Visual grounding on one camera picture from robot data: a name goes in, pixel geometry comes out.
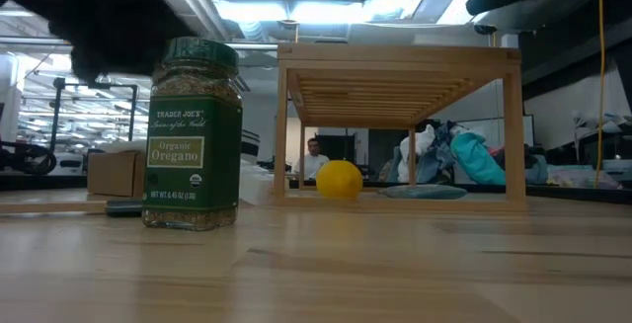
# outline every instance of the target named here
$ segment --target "spice jar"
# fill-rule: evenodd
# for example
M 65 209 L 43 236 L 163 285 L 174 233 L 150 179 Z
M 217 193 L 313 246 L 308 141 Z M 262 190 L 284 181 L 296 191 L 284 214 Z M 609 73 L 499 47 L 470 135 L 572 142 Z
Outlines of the spice jar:
M 235 221 L 242 103 L 231 81 L 238 57 L 211 40 L 170 41 L 151 91 L 146 226 L 209 230 Z

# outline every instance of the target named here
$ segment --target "white shirt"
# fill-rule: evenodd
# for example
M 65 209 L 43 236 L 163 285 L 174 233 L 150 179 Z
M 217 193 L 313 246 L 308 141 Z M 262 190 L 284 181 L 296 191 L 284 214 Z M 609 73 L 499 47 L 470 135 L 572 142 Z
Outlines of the white shirt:
M 312 156 L 310 154 L 305 155 L 305 180 L 316 179 L 316 174 L 323 165 L 329 162 L 329 158 L 325 155 Z M 300 173 L 300 160 L 296 164 L 294 170 L 297 174 Z

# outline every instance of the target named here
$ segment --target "green label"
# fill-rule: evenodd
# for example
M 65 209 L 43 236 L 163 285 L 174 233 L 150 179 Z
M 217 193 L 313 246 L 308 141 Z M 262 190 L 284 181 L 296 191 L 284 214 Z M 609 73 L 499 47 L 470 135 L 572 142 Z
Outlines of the green label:
M 237 205 L 241 108 L 212 96 L 154 96 L 143 207 L 211 211 Z

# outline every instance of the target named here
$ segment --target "blue fabric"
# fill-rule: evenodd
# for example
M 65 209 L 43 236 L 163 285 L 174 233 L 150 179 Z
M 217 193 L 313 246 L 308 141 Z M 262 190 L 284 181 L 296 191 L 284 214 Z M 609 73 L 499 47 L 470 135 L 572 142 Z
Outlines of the blue fabric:
M 438 172 L 454 164 L 454 156 L 450 151 L 450 129 L 454 126 L 447 121 L 434 131 L 434 141 L 417 164 L 417 182 L 425 184 L 432 180 Z
M 458 134 L 450 149 L 465 173 L 480 185 L 504 185 L 505 171 L 496 163 L 483 145 L 485 139 L 475 133 Z
M 393 162 L 391 163 L 391 171 L 388 172 L 388 177 L 386 178 L 386 182 L 389 183 L 397 183 L 399 182 L 399 171 L 397 167 L 399 163 L 402 161 L 402 152 L 399 151 L 399 146 L 395 146 L 393 149 Z
M 456 200 L 467 195 L 467 191 L 446 185 L 394 186 L 380 190 L 382 195 L 391 199 L 434 199 Z
M 531 185 L 546 184 L 546 180 L 549 178 L 546 158 L 543 155 L 533 155 L 533 157 L 537 159 L 537 163 L 533 164 L 530 169 L 524 170 L 526 182 Z

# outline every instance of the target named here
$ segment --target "wooden slatted shelf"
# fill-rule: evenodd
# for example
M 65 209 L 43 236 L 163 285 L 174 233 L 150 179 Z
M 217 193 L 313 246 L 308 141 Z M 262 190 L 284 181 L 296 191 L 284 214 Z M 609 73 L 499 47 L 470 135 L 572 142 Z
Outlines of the wooden slatted shelf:
M 287 94 L 301 119 L 302 162 L 306 126 L 408 129 L 414 142 L 417 123 L 491 81 L 502 79 L 507 153 L 505 204 L 509 204 L 505 208 L 524 209 L 519 67 L 519 50 L 511 48 L 282 44 L 278 47 L 275 168 L 283 169 L 285 164 Z M 414 153 L 410 155 L 412 173 Z M 302 187 L 303 175 L 299 177 Z M 275 192 L 280 200 L 307 201 L 285 197 L 283 184 L 284 173 L 275 173 Z M 420 203 L 437 207 L 437 202 Z

